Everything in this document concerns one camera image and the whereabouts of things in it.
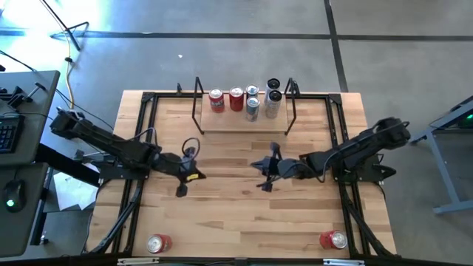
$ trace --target white paper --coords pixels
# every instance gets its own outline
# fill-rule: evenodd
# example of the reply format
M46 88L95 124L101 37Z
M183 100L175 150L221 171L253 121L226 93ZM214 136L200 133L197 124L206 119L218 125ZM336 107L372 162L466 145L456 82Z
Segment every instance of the white paper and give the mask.
M94 166L94 165L91 164L91 163L86 163L86 164L84 164L84 165L87 166L89 169L92 169L92 170L94 170L94 171L100 173L99 170L98 170L98 168L97 168L97 166Z
M86 184L65 173L55 174L54 183L60 211L76 204L79 204L83 210L95 201L98 188L93 185Z

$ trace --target aluminum can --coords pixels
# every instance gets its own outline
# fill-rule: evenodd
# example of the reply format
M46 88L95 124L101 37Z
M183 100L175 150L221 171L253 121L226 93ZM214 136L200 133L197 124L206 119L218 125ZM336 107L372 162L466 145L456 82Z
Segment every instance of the aluminum can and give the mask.
M246 100L246 119L251 122L256 121L258 119L258 111L259 111L259 100L256 97L249 97Z
M210 99L210 107L212 108L212 111L223 112L223 110L225 110L225 99L221 90L212 89L208 93L208 98Z
M153 254L166 252L171 246L171 237L161 233L150 236L147 244L148 251Z
M269 98L269 93L272 92L275 89L279 89L280 82L278 81L277 78L271 78L267 83L266 83L266 89L265 89L265 106L268 104L268 98Z
M320 245L324 249L343 249L347 246L347 244L347 237L340 231L333 230L320 235Z
M266 103L265 113L267 118L276 118L278 116L279 107L281 106L282 93L273 90L269 93L268 102Z
M245 102L245 96L243 96L243 89L234 87L230 89L230 109L235 112L243 110L243 103Z
M246 87L246 100L248 100L250 97L256 97L258 98L258 92L259 88L256 85L249 85Z

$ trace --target black can lid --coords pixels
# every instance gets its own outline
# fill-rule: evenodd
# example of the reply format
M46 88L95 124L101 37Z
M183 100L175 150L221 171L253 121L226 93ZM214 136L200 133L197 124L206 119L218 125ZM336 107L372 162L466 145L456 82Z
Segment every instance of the black can lid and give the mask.
M268 87L270 89L278 89L279 88L279 85L280 85L280 82L278 81L277 78L271 78L269 81L268 81Z
M272 101L280 101L282 99L282 93L280 91L272 91L269 93L269 99Z

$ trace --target gray concrete floor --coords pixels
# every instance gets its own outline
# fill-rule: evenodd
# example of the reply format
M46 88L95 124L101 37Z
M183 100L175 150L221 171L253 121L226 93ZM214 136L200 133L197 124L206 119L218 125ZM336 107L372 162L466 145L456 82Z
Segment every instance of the gray concrete floor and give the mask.
M169 33L329 33L323 0L143 0L126 2L50 1L68 25L90 22L92 30ZM28 10L38 9L35 13ZM338 33L367 35L471 35L473 2L468 0L332 0ZM46 32L58 27L32 1L9 1L0 27L35 29L27 37L0 36L0 49L36 69L61 70L67 46ZM71 86L76 103L113 124L124 89L190 89L194 76L204 86L230 87L271 77L293 77L303 91L338 92L330 41L215 39L81 39ZM472 42L341 41L350 92L362 94L369 124L388 116L409 120L418 132L472 94ZM1 59L8 71L26 71ZM53 106L64 106L55 98ZM93 151L45 132L42 142L65 155ZM432 207L449 202L425 143L386 152L384 163L398 170L385 182L387 207L399 254L413 259L471 264L473 211L443 216ZM459 187L473 197L471 174L458 174ZM89 212L64 212L47 220L51 243L28 247L22 258L77 254ZM66 239L77 239L73 243Z

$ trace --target red soda can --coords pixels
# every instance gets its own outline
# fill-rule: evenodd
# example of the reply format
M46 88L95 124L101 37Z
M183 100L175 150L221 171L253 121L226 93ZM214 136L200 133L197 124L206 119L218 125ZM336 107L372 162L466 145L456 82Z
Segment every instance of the red soda can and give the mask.
M340 231L328 231L320 235L320 245L324 249L343 249L347 246L347 237Z
M147 244L148 251L153 254L166 252L171 246L171 237L160 233L150 236Z
M243 89L234 87L230 89L230 108L235 112L243 110Z
M225 110L225 101L223 98L223 92L219 89L212 89L208 93L210 99L210 107L214 112L223 112Z

